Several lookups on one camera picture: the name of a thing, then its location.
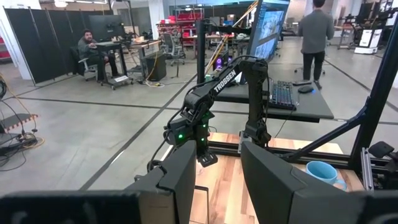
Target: standing man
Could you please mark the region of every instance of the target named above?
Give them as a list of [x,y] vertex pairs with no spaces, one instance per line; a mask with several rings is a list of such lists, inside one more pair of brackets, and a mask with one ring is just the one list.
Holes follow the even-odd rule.
[[106,52],[99,52],[97,46],[95,45],[97,41],[93,39],[93,34],[90,30],[84,30],[84,36],[79,40],[78,50],[80,54],[80,59],[88,58],[87,64],[96,65],[98,70],[97,81],[104,80],[105,64],[109,62],[112,69],[112,77],[118,77],[118,68],[116,66],[115,58],[113,55],[108,55]]
[[313,81],[319,90],[322,89],[319,78],[322,72],[322,63],[325,59],[326,38],[333,38],[333,18],[324,13],[321,7],[325,0],[313,0],[313,12],[305,16],[298,25],[298,36],[303,37],[303,79],[311,79],[311,65],[315,59]]

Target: concrete floor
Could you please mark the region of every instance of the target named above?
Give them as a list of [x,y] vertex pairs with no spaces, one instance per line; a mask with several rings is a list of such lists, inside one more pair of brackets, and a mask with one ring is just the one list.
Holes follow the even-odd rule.
[[[284,80],[301,79],[295,68],[301,66],[300,41],[287,39],[280,51],[282,56],[269,65],[269,75]],[[192,58],[192,51],[187,57]],[[381,58],[355,55],[348,50],[328,48],[322,77],[322,95],[335,115],[335,120],[321,120],[319,124],[288,121],[278,138],[313,141],[343,124],[364,105],[372,88]],[[28,107],[38,114],[39,137],[46,142],[25,153],[27,162],[19,169],[0,172],[0,194],[17,190],[52,189],[123,189],[134,182],[136,174],[146,173],[146,164],[162,142],[163,125],[181,107],[185,92],[194,85],[197,65],[187,60],[175,76],[176,66],[167,66],[166,86],[151,88],[135,84],[116,91],[82,77],[61,77],[37,86],[19,78],[13,64],[0,65],[9,86]],[[6,100],[18,113],[23,108],[14,98]],[[389,105],[384,108],[381,123],[373,142],[385,141],[398,147],[398,90],[392,90]],[[12,111],[0,106],[5,117]],[[212,107],[216,117],[210,125],[222,133],[238,134],[247,120],[248,106],[216,102]],[[282,120],[268,119],[267,127],[274,136]],[[25,125],[26,130],[33,122]],[[358,129],[332,142],[349,154]],[[157,158],[165,152],[163,146]],[[0,169],[10,169],[22,163],[21,154]]]

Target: robotic arm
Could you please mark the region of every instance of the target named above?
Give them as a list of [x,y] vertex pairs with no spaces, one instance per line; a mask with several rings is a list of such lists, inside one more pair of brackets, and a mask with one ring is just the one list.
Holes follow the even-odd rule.
[[235,58],[212,81],[201,83],[191,92],[188,91],[182,108],[177,112],[181,118],[170,121],[164,127],[164,138],[173,146],[180,147],[189,140],[196,142],[197,159],[203,167],[218,161],[217,157],[208,151],[208,121],[214,117],[210,108],[219,93],[240,72],[246,77],[249,85],[249,120],[245,133],[262,147],[271,139],[262,118],[262,83],[268,76],[268,64],[265,60],[253,56],[243,55]]

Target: black metal frame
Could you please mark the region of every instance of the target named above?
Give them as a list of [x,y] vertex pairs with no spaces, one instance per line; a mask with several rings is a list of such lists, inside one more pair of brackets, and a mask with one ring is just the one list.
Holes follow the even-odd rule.
[[[281,157],[285,158],[285,160],[289,162],[305,164],[312,160],[325,161],[337,169],[353,170],[360,177],[362,148],[368,148],[370,146],[384,109],[384,105],[386,104],[389,92],[392,88],[392,83],[398,71],[398,54],[393,53],[394,49],[398,49],[397,23],[398,18],[396,19],[396,23],[391,32],[386,52],[377,72],[377,77],[371,94],[366,100],[363,109],[361,109],[356,116],[302,149],[291,150],[270,147],[269,150],[276,154],[280,154]],[[205,41],[204,28],[198,29],[197,35],[198,43],[203,43]],[[198,48],[198,83],[203,82],[205,79],[203,69],[199,69],[205,67],[204,53],[204,50]],[[314,152],[316,148],[326,144],[332,139],[337,138],[338,136],[357,126],[359,126],[359,131],[350,155]],[[209,148],[210,151],[215,154],[240,156],[238,153],[238,144],[210,141]],[[388,163],[388,160],[371,159],[371,163],[373,165],[372,171],[374,174],[387,174],[389,172],[384,167]]]

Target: black partition wall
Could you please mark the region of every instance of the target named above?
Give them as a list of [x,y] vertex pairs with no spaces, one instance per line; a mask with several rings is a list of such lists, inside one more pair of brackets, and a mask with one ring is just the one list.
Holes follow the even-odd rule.
[[70,48],[76,47],[83,30],[90,28],[89,16],[104,13],[111,14],[110,11],[6,9],[33,82],[72,72]]

